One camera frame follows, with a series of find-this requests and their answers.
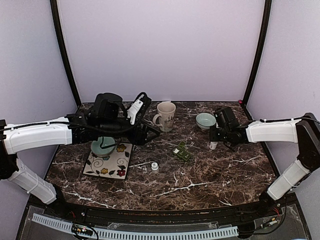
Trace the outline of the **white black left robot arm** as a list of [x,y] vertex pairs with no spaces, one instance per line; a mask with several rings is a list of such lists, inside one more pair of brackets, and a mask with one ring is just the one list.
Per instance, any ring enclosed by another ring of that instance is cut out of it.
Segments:
[[146,123],[144,115],[152,100],[141,92],[129,107],[114,93],[99,93],[86,113],[73,113],[53,120],[26,124],[0,121],[0,178],[11,181],[34,195],[60,218],[67,218],[70,206],[59,187],[43,180],[26,167],[17,154],[53,145],[76,145],[99,137],[125,138],[142,146],[160,136]]

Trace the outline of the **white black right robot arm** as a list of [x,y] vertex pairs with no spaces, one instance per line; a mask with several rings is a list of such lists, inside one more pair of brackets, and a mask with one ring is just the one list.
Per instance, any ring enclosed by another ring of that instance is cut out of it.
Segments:
[[216,125],[209,128],[211,142],[229,143],[232,147],[259,142],[298,145],[296,160],[267,188],[266,198],[255,205],[255,213],[260,217],[266,217],[274,210],[274,201],[320,167],[320,122],[313,113],[287,119],[252,120],[246,124],[238,122],[230,107],[219,109],[213,115]]

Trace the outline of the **green weekly pill organizer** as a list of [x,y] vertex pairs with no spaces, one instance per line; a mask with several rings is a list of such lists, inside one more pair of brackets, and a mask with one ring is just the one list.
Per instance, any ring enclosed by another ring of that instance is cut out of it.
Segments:
[[172,153],[177,156],[183,162],[188,162],[192,158],[192,154],[186,148],[186,142],[181,141],[177,147],[175,147]]

